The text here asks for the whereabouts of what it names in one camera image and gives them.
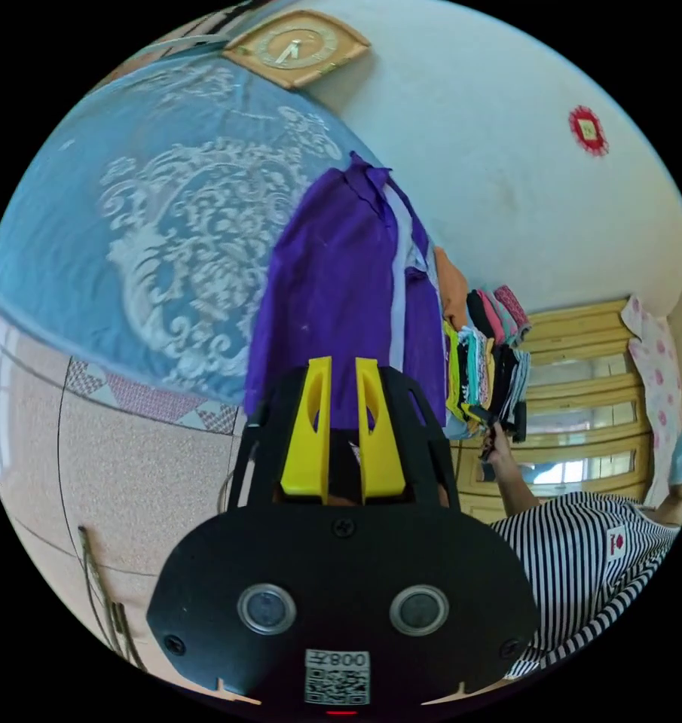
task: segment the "cabinet door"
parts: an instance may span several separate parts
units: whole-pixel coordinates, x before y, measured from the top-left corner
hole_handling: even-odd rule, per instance
[[[628,341],[532,352],[527,400],[617,392],[642,386]]]
[[[642,482],[639,484],[633,484],[630,487],[622,487],[619,490],[614,490],[613,493],[620,497],[629,497],[634,499],[636,502],[642,503],[644,496],[647,493],[647,485]],[[546,502],[546,499],[540,499],[540,502]],[[503,520],[506,517],[504,511],[504,504],[500,497],[488,497],[484,495],[459,495],[459,505],[461,511],[473,517],[479,522],[491,525],[494,522]]]
[[[594,444],[650,431],[644,406],[644,389],[630,387],[616,392],[597,392],[571,397],[527,401],[527,438],[515,449],[568,447]],[[482,439],[464,442],[481,447]]]
[[[650,435],[569,447],[520,448],[514,458],[524,481],[540,498],[613,492],[647,483]],[[461,448],[457,488],[467,494],[499,495],[491,466],[481,463],[478,448]]]
[[[626,304],[627,300],[621,299],[532,314],[532,329],[523,348],[535,353],[629,339],[631,334],[619,315]]]
[[[500,497],[481,495],[459,495],[459,505],[464,514],[487,525],[503,520],[506,517],[504,504]]]

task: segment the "qr code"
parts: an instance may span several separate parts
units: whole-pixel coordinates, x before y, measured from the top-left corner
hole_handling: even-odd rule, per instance
[[[305,702],[336,706],[363,706],[369,703],[371,672],[307,668]]]

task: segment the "orange cloth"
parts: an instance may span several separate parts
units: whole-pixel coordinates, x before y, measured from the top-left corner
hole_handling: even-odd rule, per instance
[[[441,306],[446,319],[456,331],[469,325],[466,318],[466,295],[469,283],[466,277],[448,260],[446,251],[434,247],[436,257],[436,273],[439,277],[439,293]]]

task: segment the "clothes pile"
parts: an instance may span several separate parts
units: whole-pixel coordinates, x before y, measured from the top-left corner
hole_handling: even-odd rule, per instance
[[[514,422],[529,382],[531,357],[517,347],[531,329],[508,286],[469,291],[464,275],[434,249],[442,299],[447,368],[446,436],[468,439],[484,427],[468,413],[480,407],[502,424]]]

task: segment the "wall clock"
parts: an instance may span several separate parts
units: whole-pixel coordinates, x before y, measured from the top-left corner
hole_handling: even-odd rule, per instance
[[[271,18],[230,41],[224,57],[293,90],[345,65],[371,44],[325,13],[296,10]]]

